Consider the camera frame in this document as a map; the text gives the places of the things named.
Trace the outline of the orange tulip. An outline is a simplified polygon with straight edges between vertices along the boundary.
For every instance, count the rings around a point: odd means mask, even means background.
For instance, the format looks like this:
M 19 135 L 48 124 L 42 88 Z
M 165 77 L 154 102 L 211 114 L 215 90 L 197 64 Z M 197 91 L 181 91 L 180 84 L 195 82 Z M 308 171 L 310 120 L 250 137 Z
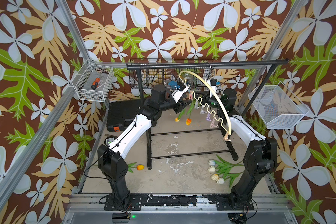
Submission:
M 189 126 L 189 125 L 191 124 L 191 122 L 192 122 L 192 120 L 191 120 L 191 114 L 192 114 L 192 111 L 193 111 L 193 109 L 194 109 L 194 107 L 195 107 L 195 103 L 196 103 L 196 101 L 193 100 L 193 101 L 191 102 L 191 104 L 190 104 L 189 109 L 188 109 L 188 112 L 187 112 L 187 119 L 186 119 L 186 125 L 187 125 L 187 126 Z

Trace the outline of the cream clip hanger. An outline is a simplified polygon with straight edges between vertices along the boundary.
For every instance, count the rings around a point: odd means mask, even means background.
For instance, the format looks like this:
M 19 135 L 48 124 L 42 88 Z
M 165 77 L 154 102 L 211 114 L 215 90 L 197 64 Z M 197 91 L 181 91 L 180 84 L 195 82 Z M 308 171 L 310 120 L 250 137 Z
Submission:
M 187 80 L 185 78 L 183 78 L 183 74 L 190 74 L 194 77 L 196 77 L 198 80 L 200 80 L 210 91 L 210 93 L 212 93 L 213 97 L 216 99 L 217 104 L 219 105 L 217 107 L 217 109 L 221 109 L 221 111 L 223 112 L 223 115 L 225 117 L 225 119 L 221 118 L 218 116 L 218 119 L 216 118 L 217 116 L 217 112 L 214 110 L 211 110 L 211 103 L 205 103 L 203 104 L 203 98 L 202 97 L 196 97 L 196 93 L 194 92 L 194 90 L 192 90 L 191 86 L 189 84 L 187 84 Z M 206 110 L 209 114 L 213 114 L 213 119 L 217 122 L 220 122 L 220 125 L 222 126 L 222 128 L 225 130 L 226 134 L 223 137 L 224 141 L 230 142 L 230 135 L 232 134 L 232 124 L 230 121 L 230 117 L 228 115 L 227 110 L 225 109 L 225 106 L 223 105 L 221 99 L 219 98 L 219 96 L 216 94 L 216 90 L 214 90 L 210 84 L 208 84 L 208 82 L 206 80 L 204 80 L 202 77 L 200 77 L 199 75 L 197 75 L 196 73 L 192 72 L 192 71 L 188 71 L 188 70 L 183 70 L 179 73 L 178 77 L 180 78 L 180 80 L 188 86 L 189 88 L 189 92 L 193 93 L 193 98 L 200 103 L 200 105 L 202 107 L 206 107 Z

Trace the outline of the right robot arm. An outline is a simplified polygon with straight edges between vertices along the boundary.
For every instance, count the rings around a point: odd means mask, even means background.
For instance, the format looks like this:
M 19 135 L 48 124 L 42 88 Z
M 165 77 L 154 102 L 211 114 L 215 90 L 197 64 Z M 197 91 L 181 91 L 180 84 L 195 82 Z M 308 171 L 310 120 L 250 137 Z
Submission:
M 259 181 L 277 166 L 277 141 L 267 138 L 254 130 L 242 116 L 234 110 L 237 99 L 237 92 L 233 89 L 225 89 L 221 95 L 221 101 L 226 110 L 231 112 L 230 121 L 232 130 L 247 145 L 247 150 L 243 158 L 244 171 L 242 173 L 232 173 L 235 164 L 231 164 L 221 157 L 215 161 L 216 174 L 212 179 L 217 183 L 224 183 L 228 180 L 232 186 L 231 192 L 227 196 L 215 195 L 217 210 L 234 211 L 251 208 L 252 194 Z

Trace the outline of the black metal clothes rack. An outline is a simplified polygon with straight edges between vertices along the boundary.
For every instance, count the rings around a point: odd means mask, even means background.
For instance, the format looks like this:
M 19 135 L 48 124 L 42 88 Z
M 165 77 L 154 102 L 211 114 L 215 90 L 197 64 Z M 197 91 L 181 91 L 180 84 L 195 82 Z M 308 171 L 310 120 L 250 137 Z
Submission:
M 212 119 L 217 122 L 214 130 L 219 130 L 225 137 L 229 152 L 234 161 L 238 154 L 234 149 L 230 136 L 237 133 L 242 140 L 250 143 L 253 140 L 264 140 L 265 137 L 250 127 L 234 106 L 237 99 L 236 91 L 225 89 L 221 96 L 217 94 L 217 81 L 214 77 L 215 68 L 238 68 L 252 66 L 255 69 L 270 65 L 270 69 L 258 91 L 270 78 L 279 65 L 287 64 L 288 59 L 270 61 L 247 61 L 227 63 L 129 63 L 127 70 L 133 75 L 132 87 L 138 87 L 141 108 L 139 113 L 144 115 L 151 125 L 143 132 L 147 137 L 147 167 L 152 169 L 152 161 L 157 157 L 152 156 L 151 128 L 156 126 L 162 112 L 174 110 L 180 118 L 183 114 L 190 115 L 196 103 L 212 114 Z

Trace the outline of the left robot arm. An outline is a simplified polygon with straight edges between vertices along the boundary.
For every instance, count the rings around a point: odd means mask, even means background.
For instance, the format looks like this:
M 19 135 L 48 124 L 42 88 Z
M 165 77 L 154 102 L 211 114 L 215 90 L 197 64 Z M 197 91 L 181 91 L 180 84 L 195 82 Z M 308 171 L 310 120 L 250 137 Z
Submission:
M 126 130 L 108 146 L 101 145 L 98 149 L 98 167 L 108 179 L 112 189 L 113 206 L 119 210 L 129 208 L 130 191 L 125 176 L 128 165 L 125 158 L 139 138 L 156 125 L 163 111 L 173 109 L 180 113 L 190 104 L 182 100 L 189 87 L 180 83 L 178 88 L 170 91 L 164 85 L 156 85 L 151 90 L 151 98 L 138 109 L 137 115 Z

